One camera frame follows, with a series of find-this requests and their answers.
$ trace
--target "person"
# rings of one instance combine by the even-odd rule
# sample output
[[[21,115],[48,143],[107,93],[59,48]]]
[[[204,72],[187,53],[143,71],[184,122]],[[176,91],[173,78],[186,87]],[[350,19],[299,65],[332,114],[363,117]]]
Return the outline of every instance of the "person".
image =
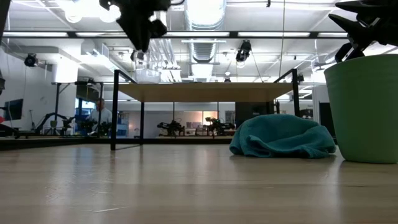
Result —
[[[101,122],[100,124],[106,122],[106,123],[112,123],[112,112],[108,109],[105,108],[105,101],[104,99],[98,99],[95,103],[96,109],[91,112],[89,117],[87,117],[87,120],[90,121],[97,121],[100,118],[100,113],[101,113]],[[93,126],[93,131],[98,131],[97,130],[98,125]]]

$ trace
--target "wooden floor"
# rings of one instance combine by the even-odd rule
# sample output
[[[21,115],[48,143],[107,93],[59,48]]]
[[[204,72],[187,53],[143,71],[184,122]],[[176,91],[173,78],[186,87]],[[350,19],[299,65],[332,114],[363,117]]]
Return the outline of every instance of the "wooden floor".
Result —
[[[0,223],[398,223],[398,165],[228,146],[3,151]]]

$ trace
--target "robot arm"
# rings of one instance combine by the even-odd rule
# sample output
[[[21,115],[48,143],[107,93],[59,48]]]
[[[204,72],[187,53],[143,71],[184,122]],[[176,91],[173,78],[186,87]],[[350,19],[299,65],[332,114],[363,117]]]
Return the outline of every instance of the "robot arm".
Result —
[[[167,11],[170,6],[183,4],[185,0],[172,3],[172,0],[99,0],[106,10],[112,5],[119,7],[121,17],[116,21],[127,34],[136,50],[147,52],[150,38],[159,38],[167,33],[160,21],[151,22],[149,18],[155,11]]]
[[[329,18],[348,33],[350,43],[336,54],[336,61],[363,57],[363,51],[374,41],[398,46],[398,1],[360,0],[336,3],[336,7],[357,13],[356,20],[330,14]]]
[[[38,125],[38,127],[36,128],[35,133],[36,133],[36,134],[40,134],[41,130],[43,129],[43,126],[44,126],[45,122],[46,122],[48,119],[50,119],[52,116],[55,116],[55,115],[57,115],[58,117],[62,118],[64,121],[66,121],[66,122],[68,122],[68,123],[71,123],[71,122],[73,121],[73,119],[75,119],[75,117],[67,118],[66,116],[63,116],[63,115],[60,115],[60,114],[56,114],[56,113],[49,113],[49,114],[46,114],[45,117],[44,117],[44,119],[43,119],[43,121],[42,121],[42,122]]]

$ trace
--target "wooden tabletop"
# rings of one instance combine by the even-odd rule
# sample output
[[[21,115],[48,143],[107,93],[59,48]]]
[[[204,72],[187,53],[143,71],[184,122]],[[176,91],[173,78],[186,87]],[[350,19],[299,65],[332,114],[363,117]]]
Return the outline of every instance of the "wooden tabletop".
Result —
[[[0,151],[0,223],[398,223],[398,166],[227,145]]]
[[[268,102],[292,91],[290,83],[171,83],[119,85],[140,102]]]

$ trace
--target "shelf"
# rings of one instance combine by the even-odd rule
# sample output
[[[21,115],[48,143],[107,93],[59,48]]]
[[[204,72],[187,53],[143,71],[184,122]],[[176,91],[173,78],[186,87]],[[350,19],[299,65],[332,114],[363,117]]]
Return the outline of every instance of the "shelf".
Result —
[[[119,85],[140,102],[269,102],[293,90],[291,83],[172,83]]]

